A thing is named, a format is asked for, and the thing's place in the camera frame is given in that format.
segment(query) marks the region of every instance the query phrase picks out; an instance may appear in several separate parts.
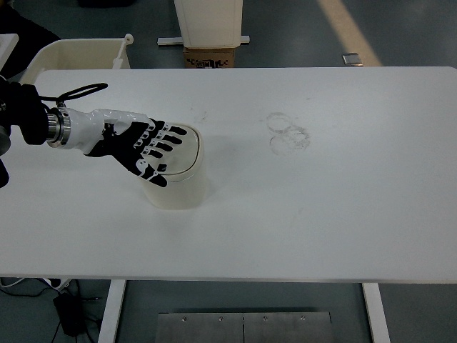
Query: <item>table leg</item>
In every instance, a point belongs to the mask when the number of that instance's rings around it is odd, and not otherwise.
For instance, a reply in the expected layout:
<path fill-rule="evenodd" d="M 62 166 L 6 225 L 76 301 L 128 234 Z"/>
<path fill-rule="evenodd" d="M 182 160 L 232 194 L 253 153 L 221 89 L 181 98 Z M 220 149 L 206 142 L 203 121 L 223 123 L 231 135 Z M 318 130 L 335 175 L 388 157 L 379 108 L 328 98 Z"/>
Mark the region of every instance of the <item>table leg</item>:
<path fill-rule="evenodd" d="M 126 283 L 127 280 L 111 280 L 103 322 L 101 323 L 99 343 L 114 343 L 116 341 L 117 326 L 121 316 Z"/>
<path fill-rule="evenodd" d="M 390 343 L 378 284 L 362 284 L 373 343 Z"/>

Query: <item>white storage box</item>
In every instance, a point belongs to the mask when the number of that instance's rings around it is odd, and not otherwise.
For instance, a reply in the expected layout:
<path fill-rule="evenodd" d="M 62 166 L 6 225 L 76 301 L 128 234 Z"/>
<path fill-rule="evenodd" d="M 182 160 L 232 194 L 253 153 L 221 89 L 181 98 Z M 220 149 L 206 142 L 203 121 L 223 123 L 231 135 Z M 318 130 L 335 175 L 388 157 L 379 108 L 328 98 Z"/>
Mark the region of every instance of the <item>white storage box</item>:
<path fill-rule="evenodd" d="M 236 48 L 243 0 L 174 0 L 186 48 Z"/>
<path fill-rule="evenodd" d="M 126 46 L 134 38 L 127 34 L 115 39 L 62 39 L 42 48 L 21 77 L 22 84 L 33 84 L 46 70 L 130 69 Z"/>

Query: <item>white bucket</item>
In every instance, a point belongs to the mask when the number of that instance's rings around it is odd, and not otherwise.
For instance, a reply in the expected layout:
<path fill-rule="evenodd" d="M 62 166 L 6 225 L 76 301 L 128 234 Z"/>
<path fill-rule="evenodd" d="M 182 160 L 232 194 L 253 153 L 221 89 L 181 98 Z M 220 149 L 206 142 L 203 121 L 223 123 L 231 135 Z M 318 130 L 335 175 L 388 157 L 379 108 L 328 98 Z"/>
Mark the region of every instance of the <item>white bucket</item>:
<path fill-rule="evenodd" d="M 164 152 L 160 159 L 146 158 L 155 169 L 166 164 L 166 171 L 160 174 L 167 180 L 166 187 L 160 187 L 140 179 L 149 201 L 159 209 L 191 209 L 197 207 L 206 193 L 206 169 L 204 165 L 204 144 L 200 132 L 192 126 L 172 124 L 187 131 L 184 136 L 176 135 L 183 142 L 173 145 L 173 150 Z"/>

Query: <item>concrete floor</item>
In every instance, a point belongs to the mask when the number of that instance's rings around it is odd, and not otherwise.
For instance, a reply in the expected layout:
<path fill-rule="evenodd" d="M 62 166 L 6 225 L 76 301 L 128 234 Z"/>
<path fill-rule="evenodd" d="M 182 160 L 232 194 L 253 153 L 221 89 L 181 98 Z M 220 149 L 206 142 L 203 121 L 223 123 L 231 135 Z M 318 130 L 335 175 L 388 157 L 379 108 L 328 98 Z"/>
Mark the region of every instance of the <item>concrete floor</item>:
<path fill-rule="evenodd" d="M 62 39 L 123 37 L 132 69 L 182 68 L 182 47 L 158 47 L 158 37 L 180 36 L 171 0 L 137 0 L 127 8 L 82 9 L 76 0 L 16 0 L 26 18 Z M 358 52 L 365 66 L 457 67 L 457 3 L 452 0 L 245 0 L 236 67 L 343 66 L 341 54 Z M 9 290 L 34 293 L 27 280 Z M 86 304 L 100 317 L 109 283 L 81 280 Z M 380 285 L 392 342 L 457 342 L 457 287 Z M 33 299 L 0 294 L 0 342 L 50 342 L 58 317 L 53 291 Z M 307 309 L 329 311 L 337 342 L 370 342 L 357 284 L 129 282 L 118 342 L 154 342 L 157 314 L 197 309 Z M 92 324 L 93 338 L 98 331 Z M 61 331 L 56 342 L 73 342 Z M 81 335 L 78 342 L 89 342 Z"/>

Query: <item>table top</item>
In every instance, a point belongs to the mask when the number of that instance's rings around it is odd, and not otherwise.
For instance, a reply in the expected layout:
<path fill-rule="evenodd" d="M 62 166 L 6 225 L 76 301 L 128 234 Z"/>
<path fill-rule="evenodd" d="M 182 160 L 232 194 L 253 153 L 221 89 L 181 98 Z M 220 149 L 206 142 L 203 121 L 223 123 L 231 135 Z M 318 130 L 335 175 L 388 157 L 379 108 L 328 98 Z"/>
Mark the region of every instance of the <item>table top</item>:
<path fill-rule="evenodd" d="M 14 130 L 1 276 L 457 282 L 455 69 L 45 71 L 36 85 L 95 82 L 109 87 L 67 106 L 201 132 L 206 199 L 154 208 L 112 157 Z"/>

